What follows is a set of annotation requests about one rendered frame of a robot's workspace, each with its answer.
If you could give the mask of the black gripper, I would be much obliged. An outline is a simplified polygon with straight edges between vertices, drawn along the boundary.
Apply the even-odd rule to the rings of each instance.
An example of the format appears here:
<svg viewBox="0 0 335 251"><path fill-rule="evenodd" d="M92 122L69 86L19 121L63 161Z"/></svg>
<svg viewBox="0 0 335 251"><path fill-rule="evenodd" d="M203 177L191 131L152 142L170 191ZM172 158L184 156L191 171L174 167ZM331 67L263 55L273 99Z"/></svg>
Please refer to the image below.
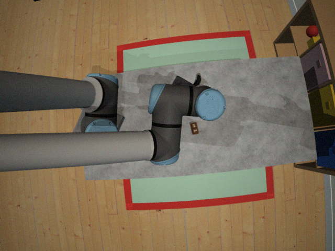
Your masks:
<svg viewBox="0 0 335 251"><path fill-rule="evenodd" d="M197 86L197 85L203 85L203 84L208 84L208 82L201 77L200 73L197 73L195 81L194 81L194 85Z"/></svg>

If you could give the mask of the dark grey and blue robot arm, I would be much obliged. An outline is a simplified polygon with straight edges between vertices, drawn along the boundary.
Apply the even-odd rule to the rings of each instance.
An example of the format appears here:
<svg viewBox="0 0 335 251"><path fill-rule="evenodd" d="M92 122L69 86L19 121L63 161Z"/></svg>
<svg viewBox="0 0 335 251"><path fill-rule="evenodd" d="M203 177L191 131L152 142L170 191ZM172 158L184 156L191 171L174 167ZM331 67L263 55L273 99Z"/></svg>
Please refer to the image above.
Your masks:
<svg viewBox="0 0 335 251"><path fill-rule="evenodd" d="M178 160L182 117L213 121L226 108L211 85L177 76L154 84L149 99L151 130L118 131L118 79L91 73L82 80L0 71L0 113L74 109L85 112L81 132L0 134L0 172Z"/></svg>

